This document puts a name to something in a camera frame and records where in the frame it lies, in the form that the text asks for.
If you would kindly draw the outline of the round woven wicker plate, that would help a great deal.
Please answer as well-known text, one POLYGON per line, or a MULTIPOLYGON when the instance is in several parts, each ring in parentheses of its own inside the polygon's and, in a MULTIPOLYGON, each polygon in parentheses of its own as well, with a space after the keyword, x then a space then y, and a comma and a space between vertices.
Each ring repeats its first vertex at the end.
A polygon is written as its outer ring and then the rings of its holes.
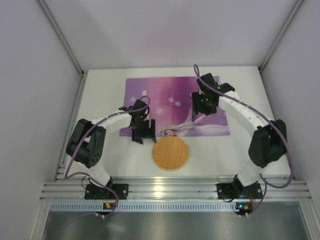
POLYGON ((189 147, 177 136, 163 137, 154 145, 152 159, 159 168, 176 171, 187 163, 189 147))

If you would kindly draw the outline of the purple printed placemat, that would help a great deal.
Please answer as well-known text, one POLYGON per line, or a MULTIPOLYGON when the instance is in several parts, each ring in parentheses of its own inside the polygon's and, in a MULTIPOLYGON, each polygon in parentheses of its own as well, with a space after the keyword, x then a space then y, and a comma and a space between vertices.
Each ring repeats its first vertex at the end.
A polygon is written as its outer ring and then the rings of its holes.
POLYGON ((216 137, 230 135, 226 113, 217 109, 211 115, 198 114, 192 122, 193 92, 199 90, 194 76, 128 78, 124 105, 132 106, 147 90, 149 118, 155 119, 158 137, 216 137))

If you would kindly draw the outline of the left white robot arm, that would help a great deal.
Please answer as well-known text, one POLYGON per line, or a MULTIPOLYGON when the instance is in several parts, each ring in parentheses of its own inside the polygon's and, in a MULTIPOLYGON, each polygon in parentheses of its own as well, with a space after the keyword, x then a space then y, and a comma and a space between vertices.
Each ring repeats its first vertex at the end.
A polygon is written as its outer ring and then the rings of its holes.
POLYGON ((66 154, 71 157, 64 178, 86 176, 100 187, 106 188, 112 181, 103 164, 104 144, 107 134, 121 129, 131 129, 131 141, 143 144, 145 139, 156 140, 156 120, 149 118, 151 99, 144 95, 132 106, 122 106, 108 116, 95 120, 80 119, 67 143, 66 154))

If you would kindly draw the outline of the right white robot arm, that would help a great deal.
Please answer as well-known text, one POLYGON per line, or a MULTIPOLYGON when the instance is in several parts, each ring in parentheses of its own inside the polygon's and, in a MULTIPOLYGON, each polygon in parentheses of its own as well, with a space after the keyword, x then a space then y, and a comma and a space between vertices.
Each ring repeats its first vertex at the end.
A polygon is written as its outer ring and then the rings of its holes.
POLYGON ((244 102, 230 84, 218 84, 211 73, 197 76, 196 82, 199 91, 191 94, 194 115, 213 115, 222 109, 251 137, 249 160, 231 183, 236 193, 242 195, 258 181, 269 164, 288 152, 286 124, 281 119, 267 118, 244 102))

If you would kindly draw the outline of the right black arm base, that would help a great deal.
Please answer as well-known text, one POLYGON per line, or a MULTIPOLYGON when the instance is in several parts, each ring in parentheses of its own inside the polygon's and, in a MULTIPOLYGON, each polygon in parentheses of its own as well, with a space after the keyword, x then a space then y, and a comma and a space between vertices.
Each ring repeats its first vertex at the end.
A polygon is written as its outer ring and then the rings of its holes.
POLYGON ((224 201, 249 200, 250 198, 255 200, 263 196, 261 185, 258 182, 245 187, 234 183, 218 183, 216 187, 218 199, 224 201))

